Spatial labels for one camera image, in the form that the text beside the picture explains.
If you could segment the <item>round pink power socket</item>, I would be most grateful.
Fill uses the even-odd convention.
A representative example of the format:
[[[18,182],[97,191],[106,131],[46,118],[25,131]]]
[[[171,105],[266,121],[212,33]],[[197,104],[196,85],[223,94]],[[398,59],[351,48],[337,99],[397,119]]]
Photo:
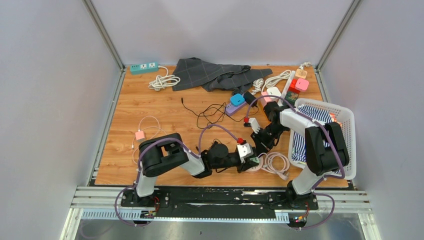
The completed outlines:
[[[262,167],[263,167],[263,165],[264,165],[263,157],[262,156],[259,157],[258,160],[259,160],[258,165],[257,166],[253,166],[253,167],[247,169],[246,172],[248,172],[248,173],[256,173],[259,170],[261,170]]]

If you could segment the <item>pink USB charger plug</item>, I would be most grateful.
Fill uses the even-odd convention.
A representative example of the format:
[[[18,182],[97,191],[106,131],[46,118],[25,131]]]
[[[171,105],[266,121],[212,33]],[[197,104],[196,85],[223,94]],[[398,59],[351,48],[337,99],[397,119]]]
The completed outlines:
[[[141,143],[146,140],[146,134],[143,130],[134,133],[134,138],[137,142]]]

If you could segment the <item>teal power strip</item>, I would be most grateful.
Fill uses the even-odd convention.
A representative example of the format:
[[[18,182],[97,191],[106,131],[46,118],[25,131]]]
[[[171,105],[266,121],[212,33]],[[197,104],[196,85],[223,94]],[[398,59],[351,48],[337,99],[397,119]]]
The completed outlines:
[[[159,70],[157,62],[133,64],[129,68],[132,75],[141,75],[146,73],[153,73]]]

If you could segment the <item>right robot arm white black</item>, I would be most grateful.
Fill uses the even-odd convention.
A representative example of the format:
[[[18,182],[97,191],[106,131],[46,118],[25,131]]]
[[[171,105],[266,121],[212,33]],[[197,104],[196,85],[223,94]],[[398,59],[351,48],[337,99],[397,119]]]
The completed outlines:
[[[261,127],[253,117],[243,120],[243,125],[253,130],[251,138],[258,153],[268,153],[286,131],[296,132],[304,139],[306,166],[285,189],[285,201],[290,208],[301,207],[324,179],[346,178],[345,167],[351,159],[339,123],[318,121],[289,103],[269,103],[266,109],[266,127]]]

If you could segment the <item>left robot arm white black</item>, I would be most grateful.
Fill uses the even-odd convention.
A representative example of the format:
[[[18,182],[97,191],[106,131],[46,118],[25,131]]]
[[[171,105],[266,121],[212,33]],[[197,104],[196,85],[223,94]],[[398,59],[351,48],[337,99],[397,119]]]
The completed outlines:
[[[217,172],[235,167],[241,173],[260,163],[256,148],[242,138],[237,140],[234,152],[230,152],[225,144],[214,141],[210,148],[194,153],[178,133],[144,141],[138,149],[138,174],[133,198],[142,207],[152,203],[158,176],[175,168],[180,167],[194,178],[202,179],[210,176],[213,170]]]

